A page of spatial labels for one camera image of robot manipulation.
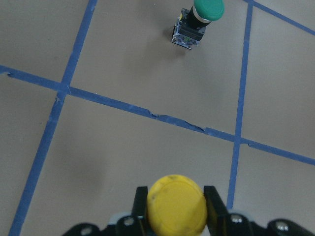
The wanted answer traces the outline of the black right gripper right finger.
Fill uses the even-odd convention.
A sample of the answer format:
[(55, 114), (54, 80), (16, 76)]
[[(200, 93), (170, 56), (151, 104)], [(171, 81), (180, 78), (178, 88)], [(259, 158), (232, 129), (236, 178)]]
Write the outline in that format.
[(227, 208), (214, 186), (204, 186), (207, 209), (207, 227), (209, 231), (223, 231)]

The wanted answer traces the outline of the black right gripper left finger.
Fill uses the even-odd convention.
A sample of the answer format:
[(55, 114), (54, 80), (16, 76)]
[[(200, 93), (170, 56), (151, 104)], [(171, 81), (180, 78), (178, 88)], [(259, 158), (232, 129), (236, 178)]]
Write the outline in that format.
[(132, 216), (137, 221), (140, 236), (147, 235), (147, 195), (148, 188), (146, 186), (137, 187), (131, 211)]

